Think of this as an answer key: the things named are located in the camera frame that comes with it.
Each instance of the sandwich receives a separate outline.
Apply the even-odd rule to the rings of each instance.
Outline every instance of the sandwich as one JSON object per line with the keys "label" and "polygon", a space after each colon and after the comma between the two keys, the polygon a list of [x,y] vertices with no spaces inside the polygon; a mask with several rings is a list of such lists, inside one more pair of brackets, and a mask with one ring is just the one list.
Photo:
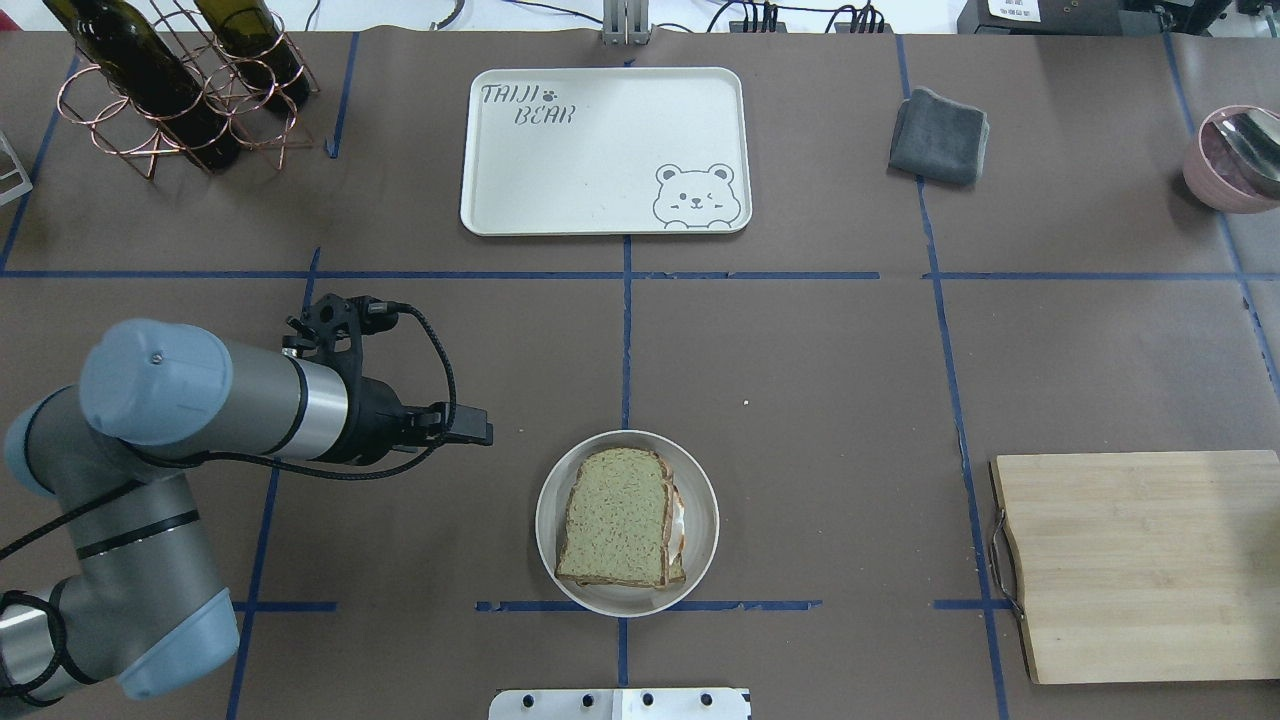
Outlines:
{"label": "sandwich", "polygon": [[652,450],[616,447],[577,469],[556,577],[579,584],[663,589],[685,579],[684,502]]}

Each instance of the bear illustration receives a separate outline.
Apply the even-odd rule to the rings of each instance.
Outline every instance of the bear illustration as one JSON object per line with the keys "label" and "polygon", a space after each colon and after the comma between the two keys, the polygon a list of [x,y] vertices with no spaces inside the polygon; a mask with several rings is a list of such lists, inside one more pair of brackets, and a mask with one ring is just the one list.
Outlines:
{"label": "bear illustration", "polygon": [[727,228],[742,211],[731,182],[733,170],[722,163],[689,172],[663,165],[658,168],[653,214],[666,228]]}

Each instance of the white paper label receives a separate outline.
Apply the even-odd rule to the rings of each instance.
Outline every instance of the white paper label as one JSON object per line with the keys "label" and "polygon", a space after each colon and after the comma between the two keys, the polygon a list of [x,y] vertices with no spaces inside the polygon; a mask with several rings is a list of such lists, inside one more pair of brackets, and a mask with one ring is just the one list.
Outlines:
{"label": "white paper label", "polygon": [[1039,0],[987,0],[992,15],[1024,23],[1039,22]]}

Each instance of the bread crust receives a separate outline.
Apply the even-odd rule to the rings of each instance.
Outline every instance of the bread crust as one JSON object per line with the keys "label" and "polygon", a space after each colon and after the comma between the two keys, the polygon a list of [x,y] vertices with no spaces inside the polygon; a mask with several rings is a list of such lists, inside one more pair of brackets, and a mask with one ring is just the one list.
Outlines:
{"label": "bread crust", "polygon": [[566,512],[564,512],[566,521],[568,520],[568,509],[573,506],[573,497],[577,495],[579,483],[582,480],[582,468],[586,465],[586,461],[590,460],[591,457],[595,457],[596,455],[600,455],[603,452],[608,452],[609,450],[639,450],[639,451],[643,451],[643,452],[653,456],[653,459],[658,461],[658,466],[662,469],[662,489],[663,489],[663,500],[666,502],[667,510],[664,511],[663,520],[662,520],[662,548],[660,548],[662,575],[660,575],[660,579],[659,579],[658,583],[636,583],[636,582],[627,582],[627,580],[621,580],[621,579],[616,579],[616,578],[607,578],[607,577],[602,577],[602,575],[570,575],[570,574],[562,573],[561,568],[563,565],[564,555],[568,551],[568,543],[570,543],[568,533],[563,532],[563,529],[561,530],[559,548],[558,548],[558,552],[556,553],[556,577],[559,578],[561,580],[573,582],[573,583],[577,583],[580,585],[599,584],[599,585],[622,585],[622,587],[631,587],[631,588],[652,588],[652,589],[662,589],[662,588],[666,588],[672,582],[682,580],[684,579],[682,575],[680,578],[675,578],[675,579],[672,579],[668,575],[668,573],[671,571],[671,557],[669,557],[669,551],[668,551],[668,546],[671,544],[671,523],[672,523],[671,503],[672,503],[672,493],[676,492],[676,484],[673,482],[673,474],[672,474],[672,470],[671,470],[671,465],[667,464],[667,461],[662,457],[662,455],[658,455],[653,450],[646,450],[646,448],[643,448],[643,447],[627,447],[627,448],[611,447],[611,448],[600,450],[599,452],[594,452],[594,454],[589,455],[588,457],[585,457],[582,460],[582,462],[577,466],[577,473],[573,477],[573,487],[568,492],[568,503],[566,505]]}

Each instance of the metal spoon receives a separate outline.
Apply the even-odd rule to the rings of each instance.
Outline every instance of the metal spoon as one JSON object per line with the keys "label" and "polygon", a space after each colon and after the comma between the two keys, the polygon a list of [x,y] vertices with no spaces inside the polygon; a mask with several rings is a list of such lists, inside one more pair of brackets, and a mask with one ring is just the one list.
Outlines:
{"label": "metal spoon", "polygon": [[1235,164],[1258,193],[1280,200],[1280,120],[1249,109],[1213,120],[1222,140],[1235,151]]}

